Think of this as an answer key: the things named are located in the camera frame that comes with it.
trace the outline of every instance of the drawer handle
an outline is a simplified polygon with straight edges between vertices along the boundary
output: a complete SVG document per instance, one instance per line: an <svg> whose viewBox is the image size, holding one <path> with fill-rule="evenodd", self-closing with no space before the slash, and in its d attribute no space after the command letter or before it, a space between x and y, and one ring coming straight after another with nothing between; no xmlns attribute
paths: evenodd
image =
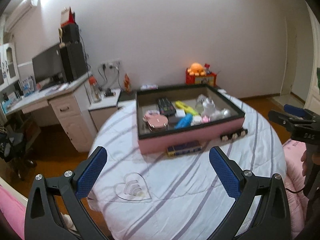
<svg viewBox="0 0 320 240"><path fill-rule="evenodd" d="M60 109L60 112L65 112L65 111L68 111L69 109L70 109L69 107L67 107L65 109Z"/></svg>

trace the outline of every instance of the orange octopus plush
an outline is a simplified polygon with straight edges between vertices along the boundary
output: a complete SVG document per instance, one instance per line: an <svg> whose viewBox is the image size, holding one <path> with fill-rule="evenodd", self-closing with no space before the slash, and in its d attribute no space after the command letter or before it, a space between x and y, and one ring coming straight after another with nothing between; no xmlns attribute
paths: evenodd
<svg viewBox="0 0 320 240"><path fill-rule="evenodd" d="M199 63L193 63L190 68L188 68L188 73L190 76L205 76L205 71L203 66Z"/></svg>

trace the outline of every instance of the pink storage box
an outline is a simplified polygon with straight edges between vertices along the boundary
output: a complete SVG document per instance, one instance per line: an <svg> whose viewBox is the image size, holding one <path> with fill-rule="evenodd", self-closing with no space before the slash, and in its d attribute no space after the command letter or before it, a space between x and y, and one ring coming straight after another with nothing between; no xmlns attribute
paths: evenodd
<svg viewBox="0 0 320 240"><path fill-rule="evenodd" d="M212 98L217 109L227 108L231 116L214 122L174 129L169 123L165 131L151 132L142 120L147 110L158 110L157 99L167 97L173 105L175 101L182 101L195 108L199 95ZM230 100L217 92L217 89L207 84L175 85L162 87L157 90L138 91L137 124L138 143L142 154L165 151L167 147L187 143L193 140L207 141L220 137L220 135L233 133L242 128L245 113Z"/></svg>

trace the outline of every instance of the glass cabinet door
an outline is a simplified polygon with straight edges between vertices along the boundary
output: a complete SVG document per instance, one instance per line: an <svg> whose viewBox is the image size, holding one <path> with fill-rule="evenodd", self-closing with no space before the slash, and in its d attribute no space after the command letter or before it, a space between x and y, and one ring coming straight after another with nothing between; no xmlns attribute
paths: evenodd
<svg viewBox="0 0 320 240"><path fill-rule="evenodd" d="M3 72L3 65L2 65L2 63L3 63L3 51L2 51L2 47L0 46L0 64L1 64L1 75L0 75L0 87L1 87L1 85L3 85L4 84L4 73L5 72Z"/></svg>
<svg viewBox="0 0 320 240"><path fill-rule="evenodd" d="M4 64L4 47L0 46L0 91L8 86L7 72Z"/></svg>
<svg viewBox="0 0 320 240"><path fill-rule="evenodd" d="M14 44L4 44L4 70L6 72L8 84L12 84L19 79L18 66L15 57Z"/></svg>
<svg viewBox="0 0 320 240"><path fill-rule="evenodd" d="M16 76L16 71L14 69L12 48L11 47L8 47L6 49L6 55L7 55L7 59L6 59L6 62L5 62L6 71L8 71L8 75L10 76L10 78L14 78Z"/></svg>

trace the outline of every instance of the white bedsheet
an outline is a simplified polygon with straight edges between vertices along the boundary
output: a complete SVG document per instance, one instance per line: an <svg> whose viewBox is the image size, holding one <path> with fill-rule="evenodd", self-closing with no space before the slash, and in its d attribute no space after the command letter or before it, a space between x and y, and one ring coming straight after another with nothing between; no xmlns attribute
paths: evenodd
<svg viewBox="0 0 320 240"><path fill-rule="evenodd" d="M234 202L210 165L208 153L213 146L219 145L243 170L257 176L279 173L285 177L283 148L271 125L242 101L225 96L246 113L243 126L248 135L233 143L207 142L201 154L177 158L165 153L141 155L135 103L117 111L102 126L90 153L103 146L108 160L88 202L103 213L114 239L207 239ZM138 197L132 195L134 190L140 190ZM259 198L238 233L249 226Z"/></svg>

